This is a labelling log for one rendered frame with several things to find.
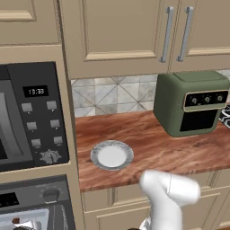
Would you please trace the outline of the black and white patterned object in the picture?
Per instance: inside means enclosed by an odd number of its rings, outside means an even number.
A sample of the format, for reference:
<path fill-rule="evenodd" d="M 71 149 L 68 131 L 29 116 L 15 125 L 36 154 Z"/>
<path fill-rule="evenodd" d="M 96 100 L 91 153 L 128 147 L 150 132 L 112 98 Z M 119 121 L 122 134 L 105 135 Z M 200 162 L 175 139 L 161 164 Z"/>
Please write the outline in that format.
<path fill-rule="evenodd" d="M 221 110 L 219 121 L 230 129 L 230 104 L 227 104 L 226 107 Z"/>

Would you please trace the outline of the grey microwave dial knob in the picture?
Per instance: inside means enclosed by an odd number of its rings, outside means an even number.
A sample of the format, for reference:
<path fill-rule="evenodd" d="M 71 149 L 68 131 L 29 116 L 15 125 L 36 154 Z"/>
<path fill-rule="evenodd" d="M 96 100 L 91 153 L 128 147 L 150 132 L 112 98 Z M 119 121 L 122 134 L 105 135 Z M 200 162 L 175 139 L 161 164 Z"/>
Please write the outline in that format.
<path fill-rule="evenodd" d="M 53 164 L 58 161 L 60 155 L 58 151 L 48 150 L 44 153 L 41 153 L 41 160 L 45 161 L 47 164 Z"/>

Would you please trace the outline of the black built-in microwave oven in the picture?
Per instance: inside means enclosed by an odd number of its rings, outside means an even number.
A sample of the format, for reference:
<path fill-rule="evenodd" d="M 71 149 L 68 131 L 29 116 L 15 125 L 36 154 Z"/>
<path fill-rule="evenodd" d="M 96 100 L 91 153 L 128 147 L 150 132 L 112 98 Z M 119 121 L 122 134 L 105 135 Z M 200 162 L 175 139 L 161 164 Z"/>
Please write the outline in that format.
<path fill-rule="evenodd" d="M 56 64 L 0 64 L 0 172 L 53 165 L 49 149 L 69 161 Z"/>

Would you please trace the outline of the beige lower cupboard door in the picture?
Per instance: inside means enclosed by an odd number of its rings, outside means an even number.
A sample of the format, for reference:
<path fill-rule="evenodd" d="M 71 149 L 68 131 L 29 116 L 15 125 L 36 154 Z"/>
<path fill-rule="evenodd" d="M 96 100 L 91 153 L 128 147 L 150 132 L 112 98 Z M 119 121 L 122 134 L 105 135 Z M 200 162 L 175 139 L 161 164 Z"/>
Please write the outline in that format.
<path fill-rule="evenodd" d="M 212 230 L 228 189 L 201 192 L 199 201 L 182 208 L 183 230 Z"/>
<path fill-rule="evenodd" d="M 98 230 L 138 229 L 149 215 L 150 207 L 133 208 L 97 217 Z"/>

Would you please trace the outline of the beige drawer front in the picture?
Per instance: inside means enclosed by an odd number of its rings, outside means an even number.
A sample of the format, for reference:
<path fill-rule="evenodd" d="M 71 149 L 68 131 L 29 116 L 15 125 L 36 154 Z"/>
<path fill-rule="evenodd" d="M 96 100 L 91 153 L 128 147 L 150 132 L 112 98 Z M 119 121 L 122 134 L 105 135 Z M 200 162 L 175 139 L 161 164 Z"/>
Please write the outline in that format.
<path fill-rule="evenodd" d="M 202 190 L 230 187 L 230 169 L 193 174 L 191 178 L 199 183 Z"/>
<path fill-rule="evenodd" d="M 81 194 L 84 211 L 94 211 L 115 206 L 146 201 L 147 197 L 138 184 L 111 189 L 87 191 Z"/>

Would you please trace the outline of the white plate with grey rim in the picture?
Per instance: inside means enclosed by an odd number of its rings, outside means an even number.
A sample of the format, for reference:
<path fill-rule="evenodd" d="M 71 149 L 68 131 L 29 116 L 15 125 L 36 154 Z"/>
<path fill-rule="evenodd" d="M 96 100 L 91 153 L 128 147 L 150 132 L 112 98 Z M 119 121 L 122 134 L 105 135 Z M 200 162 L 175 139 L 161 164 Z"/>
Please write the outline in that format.
<path fill-rule="evenodd" d="M 130 146 L 118 140 L 106 140 L 95 145 L 91 151 L 91 160 L 99 168 L 118 171 L 130 165 L 134 152 Z"/>

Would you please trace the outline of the black oven knob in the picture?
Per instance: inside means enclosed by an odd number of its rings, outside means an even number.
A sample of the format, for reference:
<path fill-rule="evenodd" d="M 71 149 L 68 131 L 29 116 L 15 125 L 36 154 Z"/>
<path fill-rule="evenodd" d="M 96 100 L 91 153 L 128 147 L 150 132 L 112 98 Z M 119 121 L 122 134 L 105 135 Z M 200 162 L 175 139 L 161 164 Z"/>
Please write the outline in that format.
<path fill-rule="evenodd" d="M 43 193 L 43 198 L 46 204 L 56 203 L 58 201 L 59 191 L 58 190 L 46 190 Z"/>

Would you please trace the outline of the beige cupboard door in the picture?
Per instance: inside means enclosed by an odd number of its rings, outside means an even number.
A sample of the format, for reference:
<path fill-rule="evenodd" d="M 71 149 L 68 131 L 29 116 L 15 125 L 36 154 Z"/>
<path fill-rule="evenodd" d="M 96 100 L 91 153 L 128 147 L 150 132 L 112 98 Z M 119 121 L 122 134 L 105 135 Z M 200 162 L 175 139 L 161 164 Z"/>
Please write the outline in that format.
<path fill-rule="evenodd" d="M 59 42 L 56 0 L 0 0 L 0 44 Z"/>
<path fill-rule="evenodd" d="M 163 73 L 169 0 L 59 0 L 71 79 Z"/>
<path fill-rule="evenodd" d="M 194 11 L 185 56 L 179 62 L 187 6 Z M 221 69 L 230 69 L 230 0 L 180 0 L 169 71 Z"/>
<path fill-rule="evenodd" d="M 149 215 L 150 207 L 133 208 L 97 217 L 98 230 L 138 229 Z"/>
<path fill-rule="evenodd" d="M 183 230 L 212 230 L 228 189 L 201 192 L 199 201 L 182 208 Z"/>

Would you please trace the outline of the green toaster oven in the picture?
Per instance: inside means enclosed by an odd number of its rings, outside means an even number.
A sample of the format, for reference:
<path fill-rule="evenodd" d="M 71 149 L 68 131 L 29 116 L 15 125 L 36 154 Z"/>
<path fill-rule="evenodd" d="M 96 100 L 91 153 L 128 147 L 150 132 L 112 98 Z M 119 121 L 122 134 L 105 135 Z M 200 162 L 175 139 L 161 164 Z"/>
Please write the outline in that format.
<path fill-rule="evenodd" d="M 172 137 L 212 132 L 226 106 L 230 80 L 216 71 L 161 74 L 154 115 Z"/>

